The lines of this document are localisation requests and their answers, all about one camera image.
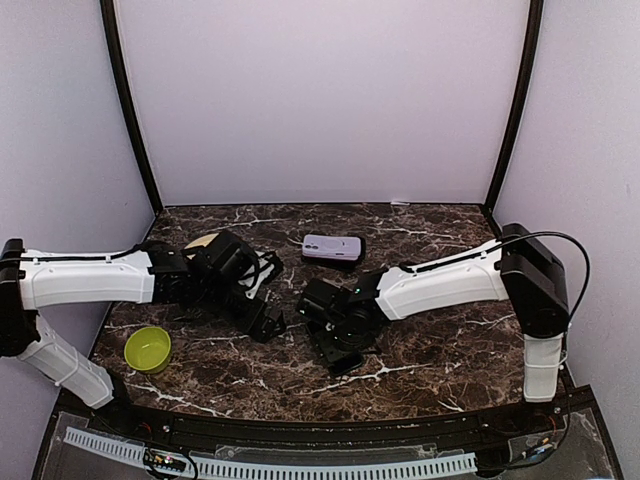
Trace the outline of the lavender phone case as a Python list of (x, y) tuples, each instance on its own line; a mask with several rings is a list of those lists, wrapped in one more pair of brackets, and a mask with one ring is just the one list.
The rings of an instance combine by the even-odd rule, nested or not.
[(302, 260), (314, 265), (351, 270), (365, 256), (366, 242), (357, 236), (307, 234), (302, 242)]

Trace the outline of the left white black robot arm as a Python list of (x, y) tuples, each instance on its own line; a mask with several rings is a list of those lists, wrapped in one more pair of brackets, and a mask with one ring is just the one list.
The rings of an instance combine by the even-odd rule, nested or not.
[(219, 315), (265, 343), (282, 334), (280, 309), (258, 295), (283, 269), (274, 252), (254, 250), (221, 231), (183, 249), (147, 241), (117, 253), (58, 254), (27, 250), (10, 239), (1, 252), (1, 354), (38, 369), (70, 391), (120, 436), (141, 427), (126, 387), (61, 338), (40, 311), (55, 305), (128, 302), (180, 305)]

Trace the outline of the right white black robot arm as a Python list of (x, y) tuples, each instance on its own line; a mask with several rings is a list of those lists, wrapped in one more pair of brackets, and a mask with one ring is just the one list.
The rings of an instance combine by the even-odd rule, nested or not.
[(330, 373), (361, 366), (390, 323), (417, 314), (483, 301), (511, 303), (524, 338), (524, 401), (510, 413), (521, 434), (549, 416), (571, 313), (560, 259), (518, 223), (499, 240), (417, 265), (402, 264), (363, 274), (351, 288), (314, 278), (297, 304)]

